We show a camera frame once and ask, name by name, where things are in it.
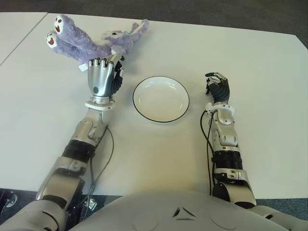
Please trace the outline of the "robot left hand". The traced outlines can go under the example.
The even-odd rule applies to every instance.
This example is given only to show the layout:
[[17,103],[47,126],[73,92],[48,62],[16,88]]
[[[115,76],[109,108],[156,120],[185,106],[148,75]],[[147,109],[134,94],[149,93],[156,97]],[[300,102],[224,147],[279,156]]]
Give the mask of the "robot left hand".
[[88,86],[96,97],[111,97],[122,86],[124,56],[113,54],[97,57],[88,62]]

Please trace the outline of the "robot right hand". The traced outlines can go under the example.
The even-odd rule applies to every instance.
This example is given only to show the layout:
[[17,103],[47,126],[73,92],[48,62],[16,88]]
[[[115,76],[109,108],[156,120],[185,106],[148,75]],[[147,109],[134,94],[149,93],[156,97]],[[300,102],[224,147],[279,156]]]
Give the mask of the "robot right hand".
[[228,104],[230,98],[230,87],[228,79],[219,72],[205,74],[206,95],[211,94],[214,103]]

